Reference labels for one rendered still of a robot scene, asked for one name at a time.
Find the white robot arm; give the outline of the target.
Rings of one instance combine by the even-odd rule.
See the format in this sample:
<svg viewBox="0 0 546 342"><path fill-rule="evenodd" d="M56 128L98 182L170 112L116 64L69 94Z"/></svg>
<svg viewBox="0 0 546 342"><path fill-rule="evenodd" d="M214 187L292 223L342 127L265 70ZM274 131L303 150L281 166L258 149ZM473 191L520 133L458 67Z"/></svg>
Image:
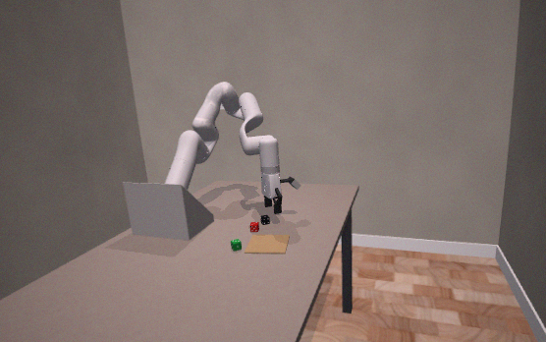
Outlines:
<svg viewBox="0 0 546 342"><path fill-rule="evenodd" d="M241 145L246 155L260 154L261 173L280 171L278 141L273 136L248 138L246 135L263 122L255 96L246 92L239 99L233 86L223 82L208 92L192 122L194 131L181 134L165 184L179 184L188 189L195 165L205 162L218 142L215 120L221 103L229 115L245 120L240 129Z"/></svg>

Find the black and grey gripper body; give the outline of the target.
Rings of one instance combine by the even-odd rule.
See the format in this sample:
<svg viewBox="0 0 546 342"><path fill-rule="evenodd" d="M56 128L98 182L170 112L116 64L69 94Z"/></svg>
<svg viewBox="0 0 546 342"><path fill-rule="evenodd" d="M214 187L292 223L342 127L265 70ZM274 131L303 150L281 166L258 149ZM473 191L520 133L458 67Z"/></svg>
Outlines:
<svg viewBox="0 0 546 342"><path fill-rule="evenodd" d="M279 173L280 171L277 173L272 173L272 174L261 173L261 192L263 195L265 195L271 200L274 199L275 196L277 196L275 193L276 188L278 188L278 190L281 193L281 183L280 183Z"/></svg>

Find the tan flat mat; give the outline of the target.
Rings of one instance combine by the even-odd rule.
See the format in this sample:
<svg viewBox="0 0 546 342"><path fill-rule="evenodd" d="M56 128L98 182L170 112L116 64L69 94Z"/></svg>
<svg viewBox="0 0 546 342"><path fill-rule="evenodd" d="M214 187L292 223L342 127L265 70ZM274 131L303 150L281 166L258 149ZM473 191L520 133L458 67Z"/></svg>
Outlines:
<svg viewBox="0 0 546 342"><path fill-rule="evenodd" d="M252 235L245 254L285 254L290 235Z"/></svg>

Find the green die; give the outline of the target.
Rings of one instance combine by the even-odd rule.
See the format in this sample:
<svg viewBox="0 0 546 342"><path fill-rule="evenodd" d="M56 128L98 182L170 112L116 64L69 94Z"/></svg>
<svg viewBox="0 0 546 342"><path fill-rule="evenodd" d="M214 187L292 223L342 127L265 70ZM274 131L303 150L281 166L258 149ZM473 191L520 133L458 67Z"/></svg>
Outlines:
<svg viewBox="0 0 546 342"><path fill-rule="evenodd" d="M231 241L231 248L233 251L238 251L242 249L242 242L239 239Z"/></svg>

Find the black die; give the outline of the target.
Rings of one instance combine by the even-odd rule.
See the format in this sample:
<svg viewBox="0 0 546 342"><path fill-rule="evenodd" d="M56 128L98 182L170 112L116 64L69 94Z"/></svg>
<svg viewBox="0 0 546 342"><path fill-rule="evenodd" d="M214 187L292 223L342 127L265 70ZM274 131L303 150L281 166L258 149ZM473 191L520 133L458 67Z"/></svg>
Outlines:
<svg viewBox="0 0 546 342"><path fill-rule="evenodd" d="M270 219L269 219L268 215L262 215L262 216L260 216L260 218L261 218L261 223L263 225L270 224Z"/></svg>

